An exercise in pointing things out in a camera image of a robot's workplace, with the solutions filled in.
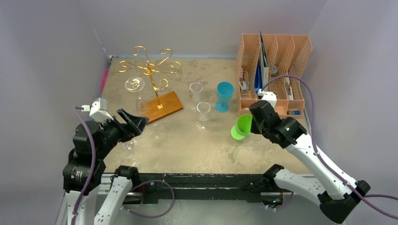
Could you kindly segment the green plastic goblet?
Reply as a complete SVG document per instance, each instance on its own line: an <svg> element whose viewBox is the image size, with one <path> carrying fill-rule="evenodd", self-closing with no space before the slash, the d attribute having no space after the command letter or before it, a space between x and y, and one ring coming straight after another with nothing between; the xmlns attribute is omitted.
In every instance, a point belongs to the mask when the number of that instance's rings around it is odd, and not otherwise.
<svg viewBox="0 0 398 225"><path fill-rule="evenodd" d="M235 125L231 128L230 134L235 140L243 140L251 135L252 115L241 115Z"/></svg>

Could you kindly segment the clear flute wine glass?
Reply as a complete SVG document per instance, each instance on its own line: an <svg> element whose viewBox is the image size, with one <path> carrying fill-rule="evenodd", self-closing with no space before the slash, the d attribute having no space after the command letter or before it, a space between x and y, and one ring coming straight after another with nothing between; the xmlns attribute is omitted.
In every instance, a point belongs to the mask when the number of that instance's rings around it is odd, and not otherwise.
<svg viewBox="0 0 398 225"><path fill-rule="evenodd" d="M126 80L125 88L127 91L135 94L135 107L137 113L142 117L149 117L148 102L143 98L143 89L145 81L141 77L131 77Z"/></svg>

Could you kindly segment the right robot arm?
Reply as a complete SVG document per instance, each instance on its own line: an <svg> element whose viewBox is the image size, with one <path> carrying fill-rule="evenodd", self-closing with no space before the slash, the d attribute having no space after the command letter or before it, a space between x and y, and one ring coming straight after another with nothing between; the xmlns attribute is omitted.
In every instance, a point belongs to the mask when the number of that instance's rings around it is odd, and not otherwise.
<svg viewBox="0 0 398 225"><path fill-rule="evenodd" d="M266 100L253 103L251 132L287 150L313 174L294 174L281 165L272 165L263 174L266 189L292 191L318 205L331 221L342 224L371 189L364 180L355 180L341 170L312 142L307 130L294 118L281 119Z"/></svg>

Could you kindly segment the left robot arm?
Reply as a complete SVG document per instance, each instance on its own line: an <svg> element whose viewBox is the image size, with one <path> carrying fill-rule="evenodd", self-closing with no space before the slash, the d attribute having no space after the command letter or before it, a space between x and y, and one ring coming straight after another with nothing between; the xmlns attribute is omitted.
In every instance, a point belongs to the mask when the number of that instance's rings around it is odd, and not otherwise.
<svg viewBox="0 0 398 225"><path fill-rule="evenodd" d="M122 108L117 113L123 123L107 111L93 109L90 111L92 120L85 121L79 111L86 111L86 108L85 105L75 108L80 124L73 136L74 148L62 171L68 225L95 223L95 203L106 168L104 158L118 143L141 135L149 122L147 117L131 115Z"/></svg>

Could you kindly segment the clear glass near left arm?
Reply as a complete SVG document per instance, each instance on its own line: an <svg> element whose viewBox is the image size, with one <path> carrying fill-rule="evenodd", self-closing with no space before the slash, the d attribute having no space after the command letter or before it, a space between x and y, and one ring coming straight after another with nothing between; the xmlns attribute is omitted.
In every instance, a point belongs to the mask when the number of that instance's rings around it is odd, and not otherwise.
<svg viewBox="0 0 398 225"><path fill-rule="evenodd" d="M137 141L135 141L135 140L123 142L123 143L121 143L121 146L120 146L121 151L129 152L129 151L133 150L133 148L136 146L136 144L137 144Z"/></svg>

